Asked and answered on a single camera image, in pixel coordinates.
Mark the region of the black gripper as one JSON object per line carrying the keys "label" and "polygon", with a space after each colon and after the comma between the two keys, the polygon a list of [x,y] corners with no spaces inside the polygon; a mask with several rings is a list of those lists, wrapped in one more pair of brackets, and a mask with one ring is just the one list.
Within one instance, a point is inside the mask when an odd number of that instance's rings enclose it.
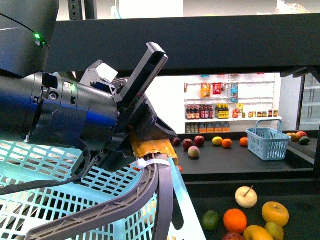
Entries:
{"label": "black gripper", "polygon": [[[59,75],[42,76],[42,93],[37,114],[29,132],[29,142],[53,147],[75,147],[91,152],[91,163],[116,172],[136,161],[127,134],[116,133],[125,127],[138,96],[148,89],[168,61],[165,51],[148,42],[147,51],[137,67],[117,90],[118,74],[101,60],[85,71],[80,82]],[[133,115],[134,132],[139,140],[174,139],[178,135],[157,116],[150,102]]]}

